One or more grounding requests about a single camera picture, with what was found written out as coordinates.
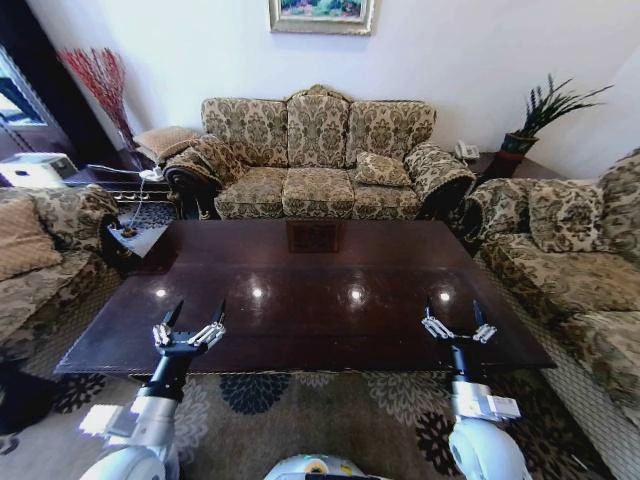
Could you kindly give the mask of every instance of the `dark wooden coffee table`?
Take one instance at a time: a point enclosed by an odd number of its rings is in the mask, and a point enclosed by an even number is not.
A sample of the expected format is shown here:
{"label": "dark wooden coffee table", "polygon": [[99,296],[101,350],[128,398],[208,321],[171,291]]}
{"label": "dark wooden coffee table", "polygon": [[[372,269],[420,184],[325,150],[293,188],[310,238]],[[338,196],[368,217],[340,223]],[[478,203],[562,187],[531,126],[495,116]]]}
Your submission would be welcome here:
{"label": "dark wooden coffee table", "polygon": [[199,330],[225,297],[227,333],[192,373],[451,370],[449,347],[420,323],[428,296],[450,328],[475,329],[474,298],[498,327],[468,349],[475,364],[554,366],[440,222],[183,220],[56,371],[149,374],[152,325],[184,299],[176,327]]}

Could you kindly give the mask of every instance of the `red decorative branches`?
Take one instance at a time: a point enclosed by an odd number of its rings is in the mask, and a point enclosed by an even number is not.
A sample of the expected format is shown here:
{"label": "red decorative branches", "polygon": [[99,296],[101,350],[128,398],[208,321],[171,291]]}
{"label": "red decorative branches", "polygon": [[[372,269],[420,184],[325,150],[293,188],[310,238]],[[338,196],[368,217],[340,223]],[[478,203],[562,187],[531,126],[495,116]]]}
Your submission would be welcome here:
{"label": "red decorative branches", "polygon": [[85,51],[80,48],[58,52],[60,58],[80,77],[100,106],[120,131],[127,150],[135,151],[133,135],[124,110],[124,65],[108,48]]}

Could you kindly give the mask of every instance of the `telephone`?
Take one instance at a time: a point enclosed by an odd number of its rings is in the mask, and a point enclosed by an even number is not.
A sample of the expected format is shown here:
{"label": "telephone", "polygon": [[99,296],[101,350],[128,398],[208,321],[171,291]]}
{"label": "telephone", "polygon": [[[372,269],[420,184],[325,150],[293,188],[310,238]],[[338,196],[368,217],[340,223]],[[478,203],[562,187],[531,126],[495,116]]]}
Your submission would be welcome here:
{"label": "telephone", "polygon": [[477,160],[480,158],[480,151],[475,145],[467,145],[462,140],[458,140],[454,153],[459,160]]}

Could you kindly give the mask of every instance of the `sofa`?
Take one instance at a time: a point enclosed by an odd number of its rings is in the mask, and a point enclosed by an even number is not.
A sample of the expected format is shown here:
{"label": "sofa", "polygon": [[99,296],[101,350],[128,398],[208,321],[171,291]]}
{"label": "sofa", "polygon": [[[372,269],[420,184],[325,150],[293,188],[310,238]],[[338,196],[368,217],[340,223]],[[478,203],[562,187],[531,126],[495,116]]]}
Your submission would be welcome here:
{"label": "sofa", "polygon": [[[201,219],[445,219],[475,177],[428,143],[435,120],[424,102],[353,101],[319,85],[284,101],[209,98],[205,133],[246,171],[230,182],[210,156],[187,149],[164,174]],[[361,152],[402,160],[411,185],[356,182]]]}
{"label": "sofa", "polygon": [[[471,193],[466,240],[527,311],[531,330],[571,359],[559,359],[560,370],[578,369],[548,378],[564,376],[562,384],[551,383],[594,446],[618,478],[640,478],[640,149],[595,181],[603,191],[608,252],[540,250],[528,209],[537,182],[548,181],[495,179]],[[578,385],[584,374],[592,390]],[[610,400],[598,420],[607,425],[595,422],[598,392]],[[612,447],[614,431],[624,445]],[[626,446],[635,453],[619,455]]]}
{"label": "sofa", "polygon": [[[0,203],[21,196],[33,199],[62,262],[0,281],[0,430],[5,433],[29,423],[33,408],[46,413],[53,368],[120,282],[112,265],[122,247],[107,230],[117,221],[118,208],[108,192],[95,185],[0,188]],[[29,388],[37,395],[25,393]]]}

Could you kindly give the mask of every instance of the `rug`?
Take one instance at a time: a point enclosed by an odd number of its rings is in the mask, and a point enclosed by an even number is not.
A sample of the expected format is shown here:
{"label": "rug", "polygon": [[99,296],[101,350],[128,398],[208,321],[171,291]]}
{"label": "rug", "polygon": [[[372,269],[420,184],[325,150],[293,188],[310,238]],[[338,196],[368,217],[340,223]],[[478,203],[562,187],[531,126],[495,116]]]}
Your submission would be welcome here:
{"label": "rug", "polygon": [[[105,454],[99,438],[77,431],[90,405],[127,405],[137,391],[95,374],[65,375],[58,386],[47,418],[0,437],[3,478],[79,478]],[[504,428],[535,479],[612,478],[541,375],[501,375],[492,387],[518,400],[523,418]],[[394,480],[462,478],[447,444],[452,427],[443,374],[207,375],[187,381],[176,443],[189,480],[258,480],[298,453],[343,456]]]}
{"label": "rug", "polygon": [[125,238],[121,230],[110,229],[111,233],[122,245],[143,258],[167,226],[176,219],[175,208],[168,203],[143,203],[139,210],[137,203],[120,204],[118,207],[118,219],[122,226],[135,227],[137,234]]}

